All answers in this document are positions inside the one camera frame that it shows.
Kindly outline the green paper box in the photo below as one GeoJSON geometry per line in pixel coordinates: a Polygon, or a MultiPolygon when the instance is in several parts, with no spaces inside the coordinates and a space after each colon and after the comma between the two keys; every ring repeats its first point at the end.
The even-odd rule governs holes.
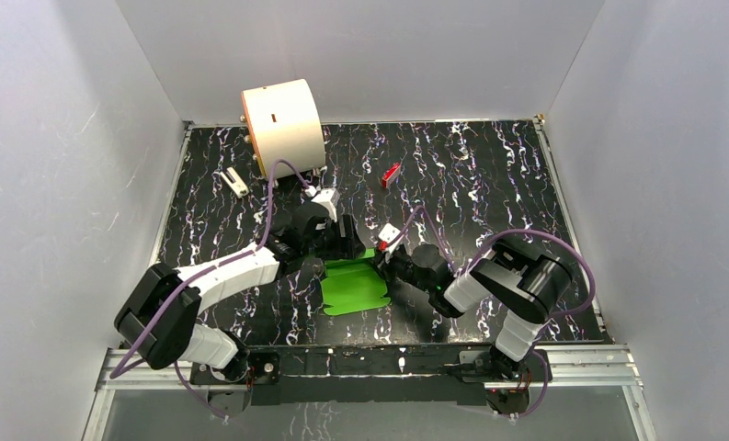
{"type": "Polygon", "coordinates": [[[367,249],[356,259],[325,261],[321,280],[324,312],[339,316],[388,306],[386,282],[372,266],[374,249],[367,249]]]}

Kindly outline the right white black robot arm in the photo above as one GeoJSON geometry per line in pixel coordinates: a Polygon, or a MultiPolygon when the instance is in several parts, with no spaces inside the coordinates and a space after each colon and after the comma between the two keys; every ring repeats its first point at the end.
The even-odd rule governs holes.
{"type": "Polygon", "coordinates": [[[507,316],[491,350],[492,367],[501,379],[514,380],[527,370],[528,353],[573,276],[562,258],[515,238],[497,240],[492,251],[456,276],[433,244],[408,253],[402,244],[381,242],[373,266],[388,282],[400,280],[424,291],[445,317],[458,318],[483,300],[498,300],[507,316]]]}

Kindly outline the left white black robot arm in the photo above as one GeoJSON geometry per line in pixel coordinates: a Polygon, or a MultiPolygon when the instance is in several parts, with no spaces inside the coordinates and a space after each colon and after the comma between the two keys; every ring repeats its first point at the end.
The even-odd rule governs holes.
{"type": "Polygon", "coordinates": [[[306,202],[259,243],[213,261],[181,268],[150,266],[117,313],[114,327],[152,369],[177,361],[205,365],[227,382],[245,377],[249,350],[233,333],[197,322],[232,295],[270,284],[304,266],[362,256],[365,246],[349,214],[306,202]]]}

